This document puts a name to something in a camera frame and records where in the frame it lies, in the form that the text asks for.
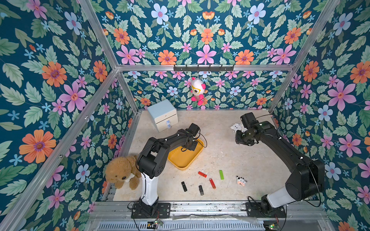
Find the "yellow plastic storage box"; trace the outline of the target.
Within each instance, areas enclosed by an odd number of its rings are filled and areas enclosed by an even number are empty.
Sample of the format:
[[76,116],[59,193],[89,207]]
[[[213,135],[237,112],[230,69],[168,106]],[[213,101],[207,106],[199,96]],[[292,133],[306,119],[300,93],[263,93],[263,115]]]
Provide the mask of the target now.
[[200,139],[195,141],[193,144],[197,145],[194,151],[185,149],[182,146],[170,151],[168,156],[169,162],[179,170],[188,169],[204,149],[204,142]]

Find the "black usb drive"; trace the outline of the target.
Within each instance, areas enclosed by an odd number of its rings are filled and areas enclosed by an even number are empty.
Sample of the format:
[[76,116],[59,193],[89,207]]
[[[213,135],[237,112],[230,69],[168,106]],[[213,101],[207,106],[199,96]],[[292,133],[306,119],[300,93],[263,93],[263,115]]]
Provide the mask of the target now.
[[204,196],[204,190],[203,190],[203,187],[201,185],[198,186],[198,189],[199,189],[199,193],[201,196]]
[[184,192],[187,192],[187,191],[188,191],[188,189],[187,189],[187,187],[186,187],[185,182],[181,182],[181,185],[182,185],[182,187],[183,187]]

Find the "green usb drive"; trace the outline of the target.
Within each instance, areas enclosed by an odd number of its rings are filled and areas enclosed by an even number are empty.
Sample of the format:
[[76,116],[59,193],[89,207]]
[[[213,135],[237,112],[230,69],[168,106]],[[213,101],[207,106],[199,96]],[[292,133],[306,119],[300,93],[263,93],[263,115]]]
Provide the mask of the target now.
[[220,180],[224,180],[224,174],[222,170],[219,170]]

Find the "red translucent usb drive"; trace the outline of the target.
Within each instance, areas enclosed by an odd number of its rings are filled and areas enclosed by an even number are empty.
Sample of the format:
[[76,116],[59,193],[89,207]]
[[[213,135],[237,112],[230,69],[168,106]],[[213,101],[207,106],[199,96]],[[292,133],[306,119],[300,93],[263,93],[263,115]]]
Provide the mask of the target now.
[[210,184],[211,184],[212,188],[213,189],[216,189],[216,185],[215,185],[213,179],[212,178],[209,178],[209,181],[210,181]]

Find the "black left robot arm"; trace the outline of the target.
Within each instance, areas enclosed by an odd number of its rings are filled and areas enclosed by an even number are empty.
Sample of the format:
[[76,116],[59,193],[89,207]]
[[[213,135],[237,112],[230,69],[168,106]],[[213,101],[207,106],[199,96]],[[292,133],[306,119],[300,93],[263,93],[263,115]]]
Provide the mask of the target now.
[[162,174],[171,151],[193,154],[199,144],[200,128],[192,123],[187,129],[180,129],[174,135],[156,139],[151,137],[140,152],[136,163],[143,177],[143,193],[140,203],[153,207],[158,202],[158,177]]

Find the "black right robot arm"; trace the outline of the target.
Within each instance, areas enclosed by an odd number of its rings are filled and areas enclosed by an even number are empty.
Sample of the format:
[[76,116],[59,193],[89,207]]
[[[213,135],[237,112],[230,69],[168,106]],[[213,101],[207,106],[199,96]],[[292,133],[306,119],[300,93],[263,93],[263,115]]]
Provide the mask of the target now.
[[253,113],[246,113],[240,119],[246,130],[236,131],[236,143],[246,146],[264,143],[283,161],[291,173],[284,186],[262,197],[260,210],[264,214],[325,190],[324,163],[312,160],[299,152],[278,134],[274,125],[268,121],[258,121]]

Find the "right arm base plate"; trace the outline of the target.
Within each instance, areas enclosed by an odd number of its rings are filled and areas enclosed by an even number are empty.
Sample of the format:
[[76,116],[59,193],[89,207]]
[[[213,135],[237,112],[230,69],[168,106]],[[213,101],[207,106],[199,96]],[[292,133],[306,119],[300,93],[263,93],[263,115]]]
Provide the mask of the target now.
[[249,217],[255,218],[285,218],[286,210],[284,207],[271,208],[265,202],[247,201],[245,203],[246,212]]

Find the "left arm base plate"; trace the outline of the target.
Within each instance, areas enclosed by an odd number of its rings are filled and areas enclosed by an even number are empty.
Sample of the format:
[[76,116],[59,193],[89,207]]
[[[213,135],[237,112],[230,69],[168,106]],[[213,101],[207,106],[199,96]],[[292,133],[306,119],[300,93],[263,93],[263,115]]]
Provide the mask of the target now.
[[155,203],[153,206],[148,206],[143,203],[135,203],[131,210],[131,218],[169,218],[171,213],[170,203]]

